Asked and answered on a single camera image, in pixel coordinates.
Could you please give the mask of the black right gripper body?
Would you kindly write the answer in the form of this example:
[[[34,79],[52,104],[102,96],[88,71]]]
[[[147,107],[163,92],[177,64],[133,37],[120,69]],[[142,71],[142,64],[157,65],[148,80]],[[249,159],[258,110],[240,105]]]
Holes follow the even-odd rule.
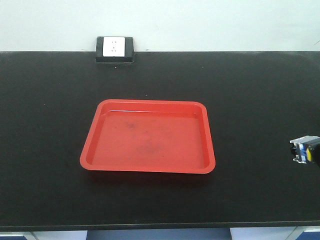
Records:
[[[315,143],[308,147],[308,161],[320,166],[320,144]]]

